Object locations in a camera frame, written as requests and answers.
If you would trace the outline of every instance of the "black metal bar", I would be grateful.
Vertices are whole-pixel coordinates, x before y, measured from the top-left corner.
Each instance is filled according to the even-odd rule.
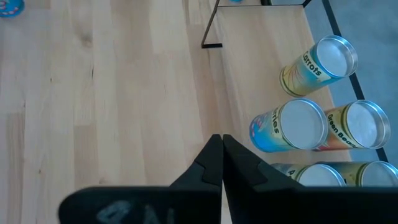
[[[210,30],[210,27],[211,27],[211,24],[213,23],[213,19],[214,19],[214,17],[216,16],[216,12],[217,12],[217,8],[218,8],[218,4],[219,4],[219,3],[220,3],[220,0],[217,0],[217,1],[216,1],[216,4],[214,5],[214,9],[213,9],[213,12],[211,13],[209,23],[207,23],[207,27],[206,27],[205,34],[203,35],[203,38],[202,38],[202,40],[201,40],[201,47],[202,47],[203,49],[206,49],[206,48],[223,47],[223,44],[205,44],[207,35],[208,35],[209,30]]]
[[[326,14],[328,16],[328,20],[331,26],[331,29],[333,31],[333,34],[338,35],[341,37],[341,31],[340,28],[338,27],[337,20],[335,17],[335,14],[333,13],[333,10],[330,5],[329,0],[322,0],[323,7],[325,8]],[[349,80],[351,81],[351,85],[353,86],[355,96],[358,100],[365,100],[365,96],[363,94],[361,85],[359,84],[359,80],[356,76],[356,74],[352,74],[349,76]],[[386,152],[383,147],[380,149],[376,149],[377,156],[379,157],[379,160],[388,162]]]
[[[203,49],[220,48],[220,47],[223,47],[223,44],[221,44],[221,43],[218,43],[218,44],[203,44],[201,47]]]
[[[271,6],[272,5],[271,0],[261,0],[260,2],[261,2],[262,6]]]
[[[326,15],[328,16],[331,29],[335,35],[341,36],[340,29],[338,28],[337,21],[329,0],[322,0],[323,7],[325,8]]]
[[[303,2],[303,7],[307,6],[307,4],[309,4],[311,1],[312,1],[312,0],[305,0],[305,1]]]
[[[261,7],[261,6],[302,6],[302,4],[281,4],[281,5],[251,5],[251,6],[241,6],[241,5],[235,5],[235,6],[218,6],[219,8],[224,8],[224,7]]]

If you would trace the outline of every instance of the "tin can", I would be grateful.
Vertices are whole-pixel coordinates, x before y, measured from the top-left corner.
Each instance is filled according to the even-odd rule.
[[[325,142],[328,125],[316,103],[300,98],[256,116],[249,132],[253,144],[265,152],[311,150]]]
[[[279,80],[286,93],[303,97],[353,74],[357,66],[354,47],[342,37],[329,35],[284,67]]]
[[[344,178],[324,164],[273,164],[275,169],[304,186],[345,186]]]
[[[391,136],[387,115],[377,104],[368,100],[358,100],[325,113],[329,134],[318,151],[378,149]]]
[[[0,0],[0,17],[18,16],[24,8],[23,0]]]
[[[320,162],[334,168],[352,187],[397,187],[398,170],[383,162]]]

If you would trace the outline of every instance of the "wooden table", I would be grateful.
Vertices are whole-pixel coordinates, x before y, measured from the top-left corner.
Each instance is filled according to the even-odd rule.
[[[61,200],[83,187],[169,185],[213,133],[254,150],[250,120],[289,99],[276,77],[313,41],[299,7],[220,8],[225,47],[203,50],[212,6],[31,0],[0,19],[0,223],[56,223]],[[327,88],[311,98],[333,106]]]

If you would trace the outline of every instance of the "silver can lid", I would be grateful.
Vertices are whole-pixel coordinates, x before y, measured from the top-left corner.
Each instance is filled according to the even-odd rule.
[[[287,102],[280,113],[280,128],[290,145],[315,149],[326,141],[328,125],[324,112],[313,101],[298,98]]]
[[[345,186],[344,178],[324,164],[312,165],[303,171],[298,182],[304,186]]]
[[[391,136],[387,115],[368,100],[358,100],[349,106],[347,126],[355,141],[370,149],[383,147]]]
[[[337,77],[351,75],[358,67],[358,54],[354,47],[337,35],[326,36],[318,42],[317,56],[321,66]]]
[[[387,162],[371,162],[363,171],[361,184],[364,187],[396,187],[398,170]]]

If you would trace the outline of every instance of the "yellow label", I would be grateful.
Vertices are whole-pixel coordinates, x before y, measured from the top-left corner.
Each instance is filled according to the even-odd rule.
[[[299,181],[302,173],[309,167],[302,164],[273,164],[271,166],[296,181]]]
[[[326,112],[328,118],[329,134],[324,145],[319,150],[362,148],[348,130],[347,110],[348,106],[342,106]]]
[[[321,69],[312,59],[311,55],[308,51],[303,54],[301,57],[303,64],[311,71],[311,74],[315,75],[318,82],[323,82],[330,79],[330,76],[325,73],[323,69]]]
[[[279,81],[282,88],[294,97],[302,97],[312,91],[312,89],[305,84],[304,76],[297,68],[297,62],[293,65],[287,65],[282,69],[279,75]]]
[[[362,185],[361,179],[363,171],[368,165],[367,162],[322,162],[328,166],[334,168],[346,182],[347,186],[357,186]]]

